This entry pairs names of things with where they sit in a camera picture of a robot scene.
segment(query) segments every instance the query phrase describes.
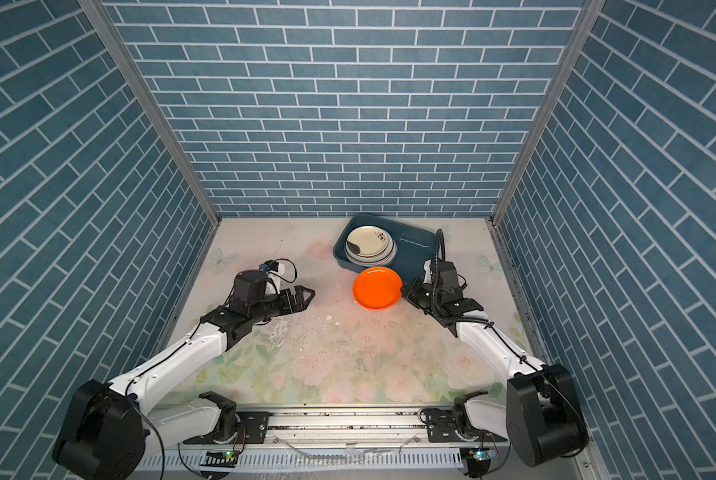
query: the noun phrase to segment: tray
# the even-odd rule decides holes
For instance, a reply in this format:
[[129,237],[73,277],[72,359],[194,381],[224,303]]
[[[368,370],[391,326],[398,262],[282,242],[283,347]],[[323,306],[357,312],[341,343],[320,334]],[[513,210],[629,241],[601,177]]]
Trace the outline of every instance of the tray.
[[386,267],[394,270],[403,283],[411,283],[415,278],[425,277],[425,262],[435,254],[436,235],[428,230],[389,220],[383,216],[358,214],[350,219],[342,235],[334,244],[334,258],[342,268],[353,272],[363,272],[366,266],[356,265],[347,259],[345,240],[353,229],[364,225],[374,225],[384,229],[398,245],[396,258]]

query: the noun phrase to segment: tile wall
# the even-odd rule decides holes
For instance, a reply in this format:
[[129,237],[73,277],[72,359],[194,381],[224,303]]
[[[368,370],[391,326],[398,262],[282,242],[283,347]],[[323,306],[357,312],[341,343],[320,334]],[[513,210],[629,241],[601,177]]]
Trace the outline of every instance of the tile wall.
[[105,2],[223,216],[486,216],[582,0],[225,3]]
[[65,476],[69,393],[150,356],[209,229],[76,1],[0,1],[0,479]]
[[612,478],[716,479],[716,1],[606,1],[502,231]]

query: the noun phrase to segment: table surface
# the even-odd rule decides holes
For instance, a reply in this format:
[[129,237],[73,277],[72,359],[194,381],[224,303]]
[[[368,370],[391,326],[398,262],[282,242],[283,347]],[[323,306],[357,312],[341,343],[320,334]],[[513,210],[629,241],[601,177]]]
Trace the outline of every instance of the table surface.
[[[235,274],[285,257],[295,284],[315,289],[310,307],[256,326],[234,348],[191,374],[161,404],[181,404],[213,390],[241,404],[387,404],[450,402],[504,385],[462,341],[401,300],[369,311],[353,299],[357,274],[332,249],[348,219],[226,219],[200,268],[169,343],[227,297]],[[446,239],[446,259],[467,278],[465,295],[526,350],[526,334],[483,219],[399,219]]]

